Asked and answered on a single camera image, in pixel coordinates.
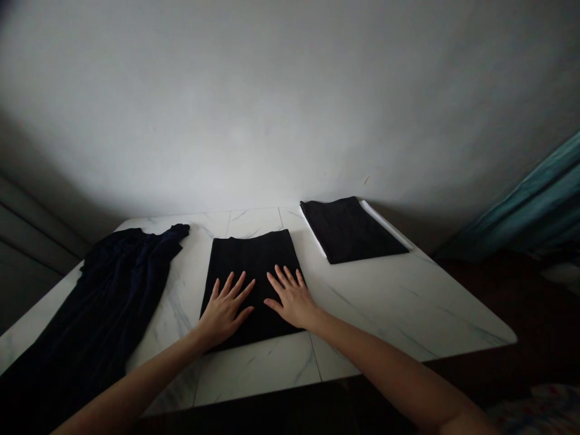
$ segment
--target right hand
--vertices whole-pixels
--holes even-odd
[[[310,292],[304,284],[302,274],[296,269],[295,280],[286,266],[284,266],[286,275],[282,273],[278,265],[275,266],[275,271],[280,281],[274,278],[270,272],[266,273],[266,276],[278,296],[280,296],[282,305],[273,299],[264,300],[264,304],[276,311],[289,324],[299,328],[310,329],[321,310],[312,300]]]

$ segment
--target folded black shirt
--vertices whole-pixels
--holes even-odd
[[[300,201],[300,207],[330,264],[409,252],[354,196],[328,203]]]
[[[253,306],[252,314],[232,337],[214,347],[211,352],[293,334],[302,330],[295,328],[282,319],[276,311],[264,305],[266,298],[280,302],[278,293],[275,292],[266,278],[266,272],[276,276],[275,265],[281,268],[287,266],[292,273],[295,273],[296,269],[300,269],[288,230],[273,231],[253,239],[234,239],[233,237],[213,239],[210,265],[205,282],[204,301],[199,316],[202,316],[210,301],[217,278],[219,278],[220,287],[223,287],[230,272],[234,272],[236,275],[233,280],[233,284],[235,284],[241,273],[246,271],[246,280],[242,290],[252,279],[256,279],[256,285],[239,309],[241,312],[244,308]]]

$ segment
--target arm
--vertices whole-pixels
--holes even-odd
[[[253,311],[253,307],[248,307],[236,317],[255,280],[238,295],[245,272],[230,291],[233,278],[232,272],[221,292],[219,279],[216,281],[195,329],[98,395],[53,433],[125,433],[182,370],[206,350],[232,336]]]
[[[449,382],[389,343],[316,306],[300,271],[268,273],[282,305],[264,303],[296,327],[318,335],[346,356],[401,413],[421,430],[441,434],[497,434],[483,412]]]

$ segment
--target folded black clothing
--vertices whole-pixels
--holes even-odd
[[[0,376],[4,433],[48,434],[125,375],[188,234],[131,228],[95,244],[70,295]]]
[[[266,298],[280,302],[278,293],[266,278],[266,272],[276,276],[275,265],[281,268],[287,266],[293,274],[296,269],[301,271],[288,230],[273,231],[253,239],[234,239],[233,237],[213,239],[210,265],[205,282],[204,301],[199,316],[202,316],[210,301],[217,278],[219,278],[220,287],[223,287],[230,272],[235,273],[233,283],[236,283],[241,273],[246,271],[246,280],[242,290],[252,279],[256,279],[256,285],[239,309],[241,312],[244,308],[253,306],[252,314],[232,337],[214,347],[211,352],[243,346],[281,335],[294,334],[302,330],[295,328],[282,319],[276,311],[264,305]]]
[[[300,201],[300,207],[330,264],[409,252],[354,196],[327,203]]]

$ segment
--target table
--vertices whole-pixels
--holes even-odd
[[[300,206],[129,219],[117,231],[160,234],[189,224],[143,340],[135,369],[198,322],[215,237],[250,238],[288,229],[313,299],[331,314],[419,361],[515,343],[513,331],[395,228],[408,254],[330,265]],[[77,265],[0,337],[0,373],[30,346],[80,277]],[[359,374],[337,350],[307,331],[203,356],[182,372],[146,414],[157,414]]]

